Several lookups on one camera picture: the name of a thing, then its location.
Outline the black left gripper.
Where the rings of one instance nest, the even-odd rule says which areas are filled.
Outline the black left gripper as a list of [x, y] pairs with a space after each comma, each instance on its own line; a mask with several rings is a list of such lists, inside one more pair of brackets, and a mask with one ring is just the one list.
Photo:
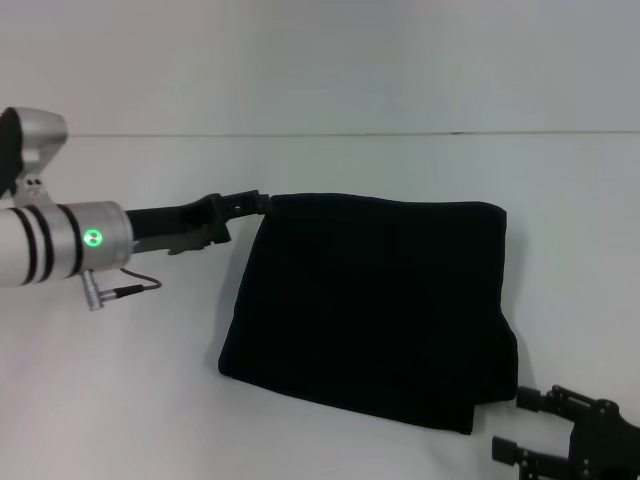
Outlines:
[[126, 215], [133, 231], [134, 254], [166, 250], [179, 255], [230, 242], [224, 219], [265, 215], [271, 210], [270, 196], [252, 190], [209, 194], [181, 206], [127, 210]]

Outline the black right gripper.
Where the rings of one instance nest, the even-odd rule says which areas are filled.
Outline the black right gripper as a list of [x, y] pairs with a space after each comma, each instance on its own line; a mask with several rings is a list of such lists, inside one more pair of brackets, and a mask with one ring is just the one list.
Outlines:
[[572, 480], [640, 480], [640, 427], [627, 422], [615, 402], [595, 400], [559, 385], [547, 393], [520, 386], [516, 407], [574, 423], [569, 462], [493, 437], [492, 459], [517, 466], [519, 480], [571, 480], [571, 474]]

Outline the black shirt with FREE print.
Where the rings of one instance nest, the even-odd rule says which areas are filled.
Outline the black shirt with FREE print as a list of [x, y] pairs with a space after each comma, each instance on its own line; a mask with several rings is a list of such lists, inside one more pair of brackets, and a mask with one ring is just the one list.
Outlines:
[[257, 232], [219, 360], [228, 377], [470, 434], [509, 401], [506, 212], [483, 202], [279, 195]]

